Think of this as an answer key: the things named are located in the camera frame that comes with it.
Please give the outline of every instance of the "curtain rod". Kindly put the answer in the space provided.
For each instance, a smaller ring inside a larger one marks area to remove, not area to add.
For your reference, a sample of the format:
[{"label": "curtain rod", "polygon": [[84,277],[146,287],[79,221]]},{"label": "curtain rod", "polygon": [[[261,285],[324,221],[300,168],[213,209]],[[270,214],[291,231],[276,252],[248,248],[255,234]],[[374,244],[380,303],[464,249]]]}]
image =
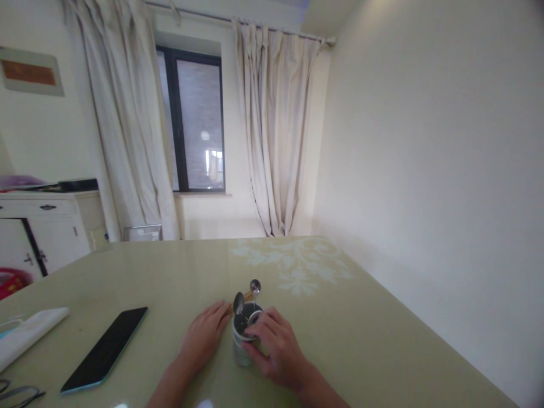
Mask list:
[{"label": "curtain rod", "polygon": [[[161,9],[171,10],[170,5],[165,5],[165,4],[162,4],[162,3],[156,3],[156,2],[152,2],[152,1],[146,1],[145,3],[148,4],[149,6],[160,7]],[[210,18],[210,19],[214,19],[214,20],[224,21],[224,22],[227,22],[227,23],[231,22],[231,19],[227,18],[227,17],[222,17],[222,16],[218,16],[218,15],[214,15],[214,14],[208,14],[208,13],[204,13],[204,12],[200,12],[200,11],[188,10],[187,8],[176,7],[176,10],[179,11],[179,12],[187,13],[187,14],[193,14],[193,15],[196,15],[196,16],[199,16],[199,17],[206,17],[206,18]],[[284,31],[284,30],[280,30],[278,28],[269,27],[268,30],[269,31],[281,31],[281,32],[284,32],[285,34],[296,35],[296,36],[299,36],[301,38],[306,38],[306,39],[310,39],[310,40],[318,40],[318,41],[323,40],[322,37],[317,37],[317,36],[314,36],[314,35],[304,34],[304,33]],[[334,37],[325,39],[325,44],[327,44],[327,45],[333,46],[335,43],[336,43],[336,39]]]}]

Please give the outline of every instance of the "metal spoon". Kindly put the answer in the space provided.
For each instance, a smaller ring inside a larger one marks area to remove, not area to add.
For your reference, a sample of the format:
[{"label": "metal spoon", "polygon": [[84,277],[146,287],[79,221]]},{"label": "metal spoon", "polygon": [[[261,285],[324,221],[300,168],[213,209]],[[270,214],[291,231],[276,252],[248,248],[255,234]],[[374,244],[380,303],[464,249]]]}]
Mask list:
[{"label": "metal spoon", "polygon": [[261,293],[261,282],[254,279],[249,282],[249,289],[253,292],[253,311],[257,308],[257,296]]},{"label": "metal spoon", "polygon": [[239,315],[242,312],[242,309],[244,309],[244,294],[242,292],[236,294],[232,309],[234,310],[235,315]]}]

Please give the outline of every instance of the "window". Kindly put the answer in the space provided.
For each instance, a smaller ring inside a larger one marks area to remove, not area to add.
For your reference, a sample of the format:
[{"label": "window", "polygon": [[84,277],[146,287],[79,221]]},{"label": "window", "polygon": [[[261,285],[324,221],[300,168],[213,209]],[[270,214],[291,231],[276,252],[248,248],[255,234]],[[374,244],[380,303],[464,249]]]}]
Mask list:
[{"label": "window", "polygon": [[221,58],[158,46],[173,188],[224,192]]}]

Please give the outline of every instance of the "smartphone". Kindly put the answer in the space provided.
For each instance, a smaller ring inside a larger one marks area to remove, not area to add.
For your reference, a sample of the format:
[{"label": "smartphone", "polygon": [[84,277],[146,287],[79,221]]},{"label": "smartphone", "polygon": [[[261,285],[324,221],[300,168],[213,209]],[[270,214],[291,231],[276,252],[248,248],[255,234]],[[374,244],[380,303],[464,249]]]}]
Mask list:
[{"label": "smartphone", "polygon": [[138,328],[147,308],[124,311],[98,340],[85,359],[62,386],[61,394],[100,385],[104,382],[119,356]]}]

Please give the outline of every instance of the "white curtain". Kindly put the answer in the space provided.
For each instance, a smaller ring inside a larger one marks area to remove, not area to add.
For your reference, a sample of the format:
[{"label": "white curtain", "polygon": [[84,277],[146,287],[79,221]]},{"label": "white curtain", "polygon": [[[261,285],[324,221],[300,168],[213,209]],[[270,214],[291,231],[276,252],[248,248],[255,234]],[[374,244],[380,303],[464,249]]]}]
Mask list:
[{"label": "white curtain", "polygon": [[232,25],[253,196],[267,236],[287,236],[302,183],[310,74],[321,44],[255,24]]},{"label": "white curtain", "polygon": [[64,0],[109,238],[161,224],[179,239],[151,17],[141,0]]}]

